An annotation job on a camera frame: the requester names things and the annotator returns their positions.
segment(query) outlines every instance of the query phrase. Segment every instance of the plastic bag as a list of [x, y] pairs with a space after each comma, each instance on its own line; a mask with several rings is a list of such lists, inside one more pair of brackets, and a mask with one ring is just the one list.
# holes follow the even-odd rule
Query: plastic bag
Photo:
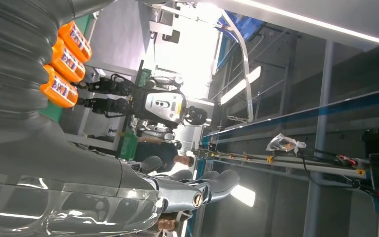
[[306, 143], [298, 142], [294, 140], [293, 138], [286, 137], [280, 133], [276, 135], [271, 140], [270, 143], [268, 143], [266, 150], [267, 151], [285, 151], [285, 152], [294, 150], [294, 153], [297, 154], [297, 152], [299, 151], [299, 148], [306, 148]]

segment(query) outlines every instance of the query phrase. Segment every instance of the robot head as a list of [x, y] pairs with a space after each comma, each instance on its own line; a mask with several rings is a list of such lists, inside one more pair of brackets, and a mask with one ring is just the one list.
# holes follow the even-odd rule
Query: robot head
[[203, 109], [191, 106], [187, 108], [185, 120], [191, 125], [203, 125], [207, 121], [207, 112]]

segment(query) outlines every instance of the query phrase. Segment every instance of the fluorescent light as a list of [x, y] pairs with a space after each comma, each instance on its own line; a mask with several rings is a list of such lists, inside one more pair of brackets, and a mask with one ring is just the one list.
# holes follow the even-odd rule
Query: fluorescent light
[[193, 102], [197, 102], [197, 103], [200, 103], [200, 104], [204, 104], [204, 105], [214, 106], [213, 102], [209, 102], [209, 101], [205, 101], [205, 100], [200, 100], [200, 99], [195, 99], [195, 98], [187, 98], [187, 100], [193, 101]]
[[[249, 83], [254, 82], [256, 79], [259, 78], [261, 75], [261, 67], [255, 68], [250, 74], [248, 74], [248, 81]], [[241, 92], [243, 89], [246, 88], [246, 80], [241, 80], [235, 87], [233, 87], [230, 91], [228, 91], [224, 96], [222, 96], [222, 99], [220, 100], [220, 103], [223, 105], [227, 101], [229, 101], [231, 98], [233, 98], [235, 95], [237, 95], [239, 92]]]
[[339, 27], [339, 26], [334, 26], [334, 25], [331, 25], [329, 23], [325, 23], [325, 22], [322, 22], [322, 21], [314, 20], [314, 19], [311, 19], [311, 18], [308, 18], [308, 17], [305, 17], [305, 16], [301, 16], [301, 15], [298, 15], [298, 14], [295, 14], [295, 13], [292, 13], [292, 12], [284, 11], [284, 10], [278, 9], [276, 7], [268, 6], [268, 5], [259, 3], [259, 2], [255, 2], [255, 1], [252, 1], [252, 0], [233, 0], [233, 1], [240, 2], [240, 3], [246, 4], [246, 5], [252, 6], [252, 7], [259, 8], [259, 9], [263, 9], [265, 11], [277, 13], [277, 14], [280, 14], [280, 15], [283, 15], [283, 16], [287, 16], [287, 17], [290, 17], [290, 18], [294, 18], [294, 19], [297, 19], [297, 20], [300, 20], [300, 21], [304, 21], [304, 22], [313, 24], [313, 25], [321, 26], [321, 27], [324, 27], [324, 28], [327, 28], [327, 29], [330, 29], [330, 30], [338, 31], [338, 32], [345, 33], [345, 34], [348, 34], [348, 35], [351, 35], [351, 36], [355, 36], [355, 37], [359, 37], [359, 38], [362, 38], [362, 39], [365, 39], [365, 40], [369, 40], [369, 41], [373, 41], [373, 42], [379, 43], [379, 38], [376, 38], [376, 37], [373, 37], [373, 36], [369, 36], [369, 35], [365, 35], [365, 34], [362, 34], [362, 33], [356, 32], [356, 31], [348, 30], [348, 29], [345, 29], [345, 28], [342, 28], [342, 27]]
[[187, 224], [188, 224], [187, 221], [184, 221], [184, 223], [182, 224], [182, 233], [181, 233], [181, 237], [185, 237], [185, 233], [187, 232]]
[[233, 197], [237, 198], [239, 201], [243, 202], [244, 204], [250, 207], [253, 207], [255, 204], [256, 193], [248, 188], [245, 188], [244, 186], [237, 185], [230, 192], [230, 195], [232, 195]]

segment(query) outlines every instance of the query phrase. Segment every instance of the dark shirt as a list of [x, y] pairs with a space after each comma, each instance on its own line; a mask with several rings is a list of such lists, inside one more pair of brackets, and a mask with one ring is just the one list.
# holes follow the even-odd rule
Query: dark shirt
[[178, 154], [178, 150], [174, 144], [162, 142], [160, 145], [149, 142], [139, 142], [137, 144], [134, 160], [138, 162], [144, 161], [151, 156], [157, 156], [163, 161], [163, 166], [156, 172], [168, 172], [174, 167], [174, 157]]

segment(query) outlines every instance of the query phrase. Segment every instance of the metal rail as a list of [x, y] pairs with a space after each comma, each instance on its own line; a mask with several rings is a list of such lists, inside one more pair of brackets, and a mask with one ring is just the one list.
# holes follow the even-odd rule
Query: metal rail
[[[220, 159], [228, 159], [228, 160], [239, 160], [247, 163], [256, 163], [256, 164], [266, 164], [271, 166], [279, 166], [279, 167], [287, 167], [293, 169], [304, 170], [303, 160], [296, 157], [281, 157], [276, 156], [272, 158], [272, 162], [268, 162], [268, 156], [265, 155], [248, 155], [250, 157], [255, 157], [255, 159], [242, 158], [242, 157], [233, 157], [229, 155], [214, 155], [215, 158]], [[308, 171], [316, 171], [328, 174], [337, 174], [337, 175], [345, 175], [354, 178], [365, 178], [365, 175], [358, 174], [354, 169], [348, 168], [339, 168], [337, 166], [328, 165], [325, 163], [320, 163], [316, 161], [306, 160], [306, 168]]]

